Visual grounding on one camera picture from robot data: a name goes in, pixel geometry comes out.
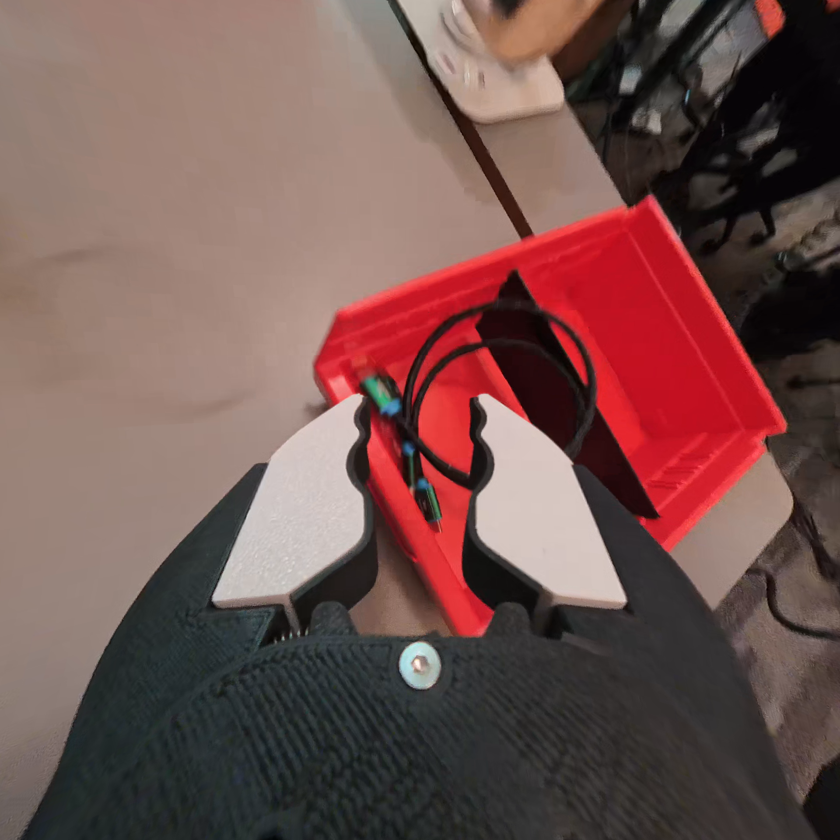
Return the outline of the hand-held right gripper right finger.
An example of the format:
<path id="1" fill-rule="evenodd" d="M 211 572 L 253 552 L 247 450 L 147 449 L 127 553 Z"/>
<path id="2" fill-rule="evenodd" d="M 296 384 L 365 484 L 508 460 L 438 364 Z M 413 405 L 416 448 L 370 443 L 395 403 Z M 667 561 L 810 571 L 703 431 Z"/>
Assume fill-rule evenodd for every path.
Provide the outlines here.
<path id="1" fill-rule="evenodd" d="M 472 594 L 492 610 L 518 604 L 533 621 L 558 606 L 624 609 L 627 595 L 571 458 L 489 394 L 469 408 L 462 572 Z"/>

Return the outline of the black bin divider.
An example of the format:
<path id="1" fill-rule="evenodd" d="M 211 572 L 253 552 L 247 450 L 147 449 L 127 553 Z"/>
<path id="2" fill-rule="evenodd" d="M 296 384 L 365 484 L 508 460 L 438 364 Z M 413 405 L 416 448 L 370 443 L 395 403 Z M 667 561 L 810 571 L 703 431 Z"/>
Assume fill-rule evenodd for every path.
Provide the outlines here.
<path id="1" fill-rule="evenodd" d="M 515 340 L 521 346 L 495 345 L 490 357 L 507 381 L 530 423 L 555 444 L 569 444 L 578 428 L 578 402 L 585 399 L 585 375 L 579 374 L 561 344 L 560 331 L 523 311 L 489 311 L 476 324 L 483 341 Z M 659 514 L 613 431 L 596 411 L 581 451 L 574 457 L 636 518 Z"/>

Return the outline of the grey desk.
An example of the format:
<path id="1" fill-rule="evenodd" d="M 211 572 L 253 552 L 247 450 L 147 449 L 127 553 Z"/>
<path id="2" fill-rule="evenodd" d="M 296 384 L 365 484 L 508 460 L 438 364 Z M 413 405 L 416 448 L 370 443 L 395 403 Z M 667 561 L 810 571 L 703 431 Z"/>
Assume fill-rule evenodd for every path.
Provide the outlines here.
<path id="1" fill-rule="evenodd" d="M 387 2 L 2 2 L 2 838 L 333 313 L 510 215 Z"/>
<path id="2" fill-rule="evenodd" d="M 500 2 L 506 13 L 519 2 Z M 594 146 L 574 116 L 562 79 L 553 63 L 556 57 L 571 57 L 572 67 L 582 69 L 580 51 L 584 36 L 607 20 L 607 12 L 627 11 L 628 2 L 604 2 L 598 12 L 552 56 L 546 56 L 563 83 L 565 105 L 559 112 L 508 122 L 480 124 L 458 110 L 447 92 L 430 73 L 421 57 L 417 38 L 396 2 L 392 2 L 412 45 L 444 105 L 476 157 L 496 197 L 521 237 L 545 233 L 623 205 Z"/>

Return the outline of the red bin with black divider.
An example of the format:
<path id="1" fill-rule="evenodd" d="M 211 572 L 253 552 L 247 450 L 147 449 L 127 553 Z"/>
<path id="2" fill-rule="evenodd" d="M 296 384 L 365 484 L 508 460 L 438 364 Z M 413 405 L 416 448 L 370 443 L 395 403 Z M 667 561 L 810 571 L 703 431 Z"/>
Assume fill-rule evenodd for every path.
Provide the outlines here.
<path id="1" fill-rule="evenodd" d="M 321 393 L 335 404 L 357 392 L 353 362 L 362 356 L 404 387 L 437 325 L 495 297 L 513 270 L 590 352 L 598 408 L 658 513 L 640 522 L 673 550 L 749 472 L 785 420 L 653 198 L 365 298 L 356 293 L 335 312 L 314 361 Z M 423 402 L 423 439 L 459 469 L 469 467 L 472 452 L 469 399 L 485 392 L 526 416 L 489 351 L 454 362 Z M 371 429 L 374 500 L 448 628 L 480 634 L 490 612 L 461 573 L 468 492 L 424 464 L 444 514 L 443 532 L 435 532 L 406 487 L 396 441 L 380 418 Z"/>

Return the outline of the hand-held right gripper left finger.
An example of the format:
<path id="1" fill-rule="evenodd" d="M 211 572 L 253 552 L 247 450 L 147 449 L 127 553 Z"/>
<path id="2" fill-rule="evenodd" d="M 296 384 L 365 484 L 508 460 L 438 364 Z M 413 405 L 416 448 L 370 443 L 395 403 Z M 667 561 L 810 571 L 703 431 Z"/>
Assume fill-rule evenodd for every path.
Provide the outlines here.
<path id="1" fill-rule="evenodd" d="M 354 394 L 278 448 L 216 584 L 216 608 L 350 610 L 369 594 L 378 574 L 370 438 L 370 404 Z"/>

